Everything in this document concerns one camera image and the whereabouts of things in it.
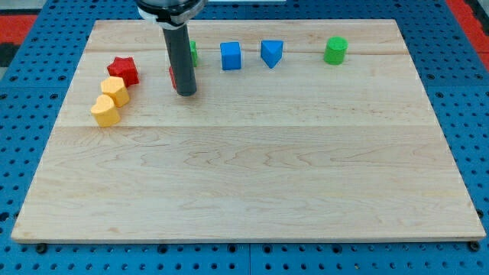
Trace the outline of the black robot arm end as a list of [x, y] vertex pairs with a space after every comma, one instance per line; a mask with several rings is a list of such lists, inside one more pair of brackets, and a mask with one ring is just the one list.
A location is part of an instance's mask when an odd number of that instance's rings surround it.
[[136, 0], [140, 16], [163, 29], [176, 30], [200, 13], [207, 0]]

